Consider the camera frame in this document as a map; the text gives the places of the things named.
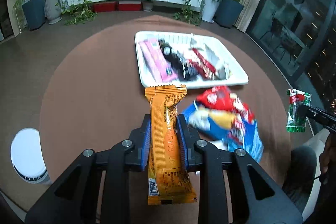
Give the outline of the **person's right hand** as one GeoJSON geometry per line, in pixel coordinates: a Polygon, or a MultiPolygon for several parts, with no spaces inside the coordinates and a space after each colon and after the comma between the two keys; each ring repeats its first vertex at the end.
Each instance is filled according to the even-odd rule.
{"type": "Polygon", "coordinates": [[[319,168],[321,171],[319,181],[321,184],[325,183],[331,162],[335,162],[335,134],[333,133],[330,133],[327,137],[323,153],[319,156],[319,168]]]}

